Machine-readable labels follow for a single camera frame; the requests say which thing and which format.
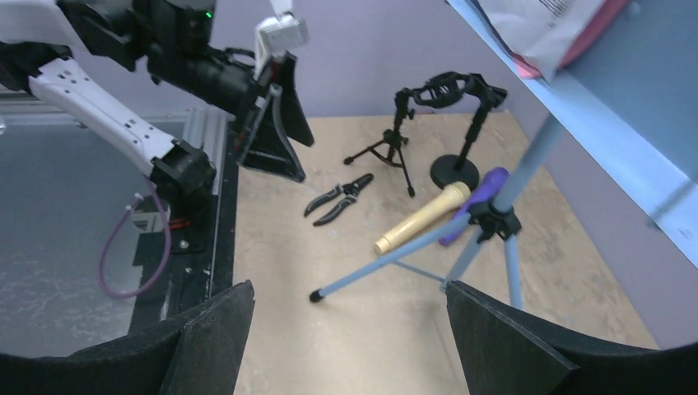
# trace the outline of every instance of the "plywood surface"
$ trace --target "plywood surface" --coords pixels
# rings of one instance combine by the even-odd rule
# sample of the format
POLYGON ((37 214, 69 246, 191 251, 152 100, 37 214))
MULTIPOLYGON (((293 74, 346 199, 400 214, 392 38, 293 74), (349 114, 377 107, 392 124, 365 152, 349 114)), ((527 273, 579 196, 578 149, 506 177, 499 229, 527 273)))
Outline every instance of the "plywood surface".
MULTIPOLYGON (((387 267, 320 304, 308 295, 375 259, 372 244, 439 194, 430 164, 460 150, 470 118, 429 114, 405 123, 414 198, 402 171, 373 156, 342 164, 378 140, 392 117, 312 119, 316 145, 297 146, 304 184, 241 170, 235 280, 253 282, 257 304, 236 394, 467 393, 437 282, 387 267), (303 218, 311 199, 366 172, 374 182, 334 222, 312 226, 332 204, 303 218)), ((510 114, 492 114, 470 157, 482 173, 513 170, 527 145, 510 114)), ((595 337, 656 347, 545 169, 515 208, 528 312, 595 337)), ((404 261, 443 276, 466 240, 431 245, 404 261)), ((508 300, 499 240, 482 249, 463 280, 508 300)))

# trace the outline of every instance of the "black tripod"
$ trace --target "black tripod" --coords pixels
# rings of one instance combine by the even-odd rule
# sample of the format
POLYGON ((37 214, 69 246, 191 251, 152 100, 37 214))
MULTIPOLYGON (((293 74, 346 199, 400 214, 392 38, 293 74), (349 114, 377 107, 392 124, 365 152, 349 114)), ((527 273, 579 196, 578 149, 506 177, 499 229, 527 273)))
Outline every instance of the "black tripod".
POLYGON ((408 88, 403 88, 401 91, 398 91, 398 93, 395 94, 396 110, 395 118, 393 119, 393 128, 386 129, 383 132, 383 138, 380 141, 376 142, 375 144, 371 144, 363 151, 353 156, 348 156, 344 159, 344 165, 349 165, 354 161, 354 159, 364 155, 367 152, 370 152, 386 165, 399 167, 405 174, 405 180, 407 181, 407 193, 410 195, 410 198, 414 198, 415 192, 414 188, 412 187, 412 183, 410 182, 410 174, 407 172, 407 167, 405 166, 405 158, 402 150, 402 147, 406 146, 410 139, 403 137, 403 135, 400 134, 400 126, 403 124, 403 120, 405 118, 414 118, 414 109, 409 109, 409 100, 412 95, 413 90, 408 88), (375 150, 376 147, 383 144, 388 144, 388 154, 386 156, 381 155, 375 150), (400 163, 393 161, 396 152, 400 158, 400 163))

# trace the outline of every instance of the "black microphone stand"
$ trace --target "black microphone stand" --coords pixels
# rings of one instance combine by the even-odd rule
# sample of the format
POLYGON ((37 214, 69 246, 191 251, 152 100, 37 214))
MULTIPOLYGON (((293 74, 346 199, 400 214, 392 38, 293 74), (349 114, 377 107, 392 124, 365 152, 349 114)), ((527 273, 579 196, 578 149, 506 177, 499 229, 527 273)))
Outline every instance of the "black microphone stand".
POLYGON ((507 91, 488 85, 480 74, 470 74, 469 83, 461 91, 462 94, 477 97, 480 100, 480 107, 478 107, 475 116, 472 117, 460 154, 457 156, 444 155, 437 158, 431 165, 429 175, 439 188, 443 189, 448 184, 462 181, 471 191, 474 191, 480 183, 480 173, 475 164, 468 159, 468 153, 472 144, 477 140, 487 115, 504 102, 507 91))

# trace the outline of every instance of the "black pliers handle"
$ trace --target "black pliers handle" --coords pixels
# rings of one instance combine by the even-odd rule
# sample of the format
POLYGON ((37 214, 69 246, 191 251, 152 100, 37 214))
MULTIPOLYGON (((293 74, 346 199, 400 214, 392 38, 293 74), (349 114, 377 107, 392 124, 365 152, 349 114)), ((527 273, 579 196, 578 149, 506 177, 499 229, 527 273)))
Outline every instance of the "black pliers handle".
POLYGON ((365 188, 366 185, 368 185, 372 180, 373 175, 371 173, 368 173, 362 175, 352 183, 344 185, 337 184, 337 186, 334 187, 334 189, 332 189, 331 191, 316 197, 310 203, 308 203, 308 206, 305 208, 305 213, 303 214, 303 216, 308 216, 316 208, 322 206, 327 202, 332 201, 334 198, 344 193, 347 196, 340 200, 337 203, 337 205, 335 205, 335 207, 333 207, 333 209, 330 210, 327 214, 322 216, 317 221, 313 222, 313 226, 321 226, 328 224, 329 222, 332 222, 335 218, 339 216, 339 214, 342 213, 342 211, 344 211, 345 208, 356 203, 356 198, 359 196, 361 190, 365 188))

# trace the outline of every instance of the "yellow microphone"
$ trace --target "yellow microphone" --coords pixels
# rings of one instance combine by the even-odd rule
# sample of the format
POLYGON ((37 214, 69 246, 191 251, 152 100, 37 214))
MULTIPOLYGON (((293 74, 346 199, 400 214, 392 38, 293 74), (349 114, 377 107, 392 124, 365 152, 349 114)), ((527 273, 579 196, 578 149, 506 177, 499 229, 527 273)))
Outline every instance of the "yellow microphone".
POLYGON ((378 239, 374 244, 378 255, 388 253, 419 234, 428 225, 445 213, 462 206, 470 197, 470 188, 457 181, 446 185, 441 194, 417 210, 405 221, 400 222, 378 239))

